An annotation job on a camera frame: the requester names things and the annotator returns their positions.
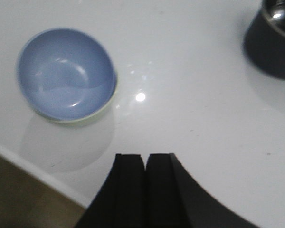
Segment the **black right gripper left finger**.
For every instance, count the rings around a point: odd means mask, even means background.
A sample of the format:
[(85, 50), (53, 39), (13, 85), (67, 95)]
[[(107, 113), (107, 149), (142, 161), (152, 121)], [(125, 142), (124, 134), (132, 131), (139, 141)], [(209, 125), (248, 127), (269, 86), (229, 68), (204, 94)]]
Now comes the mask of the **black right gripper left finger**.
[(145, 227), (145, 170), (138, 154), (117, 154), (76, 228)]

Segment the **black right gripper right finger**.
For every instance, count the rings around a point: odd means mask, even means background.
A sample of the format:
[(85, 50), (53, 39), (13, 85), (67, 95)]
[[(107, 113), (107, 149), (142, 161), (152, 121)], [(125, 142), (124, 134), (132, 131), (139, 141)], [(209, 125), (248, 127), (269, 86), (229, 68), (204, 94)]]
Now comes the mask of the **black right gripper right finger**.
[(150, 228), (254, 228), (207, 193), (175, 154), (151, 154), (146, 165)]

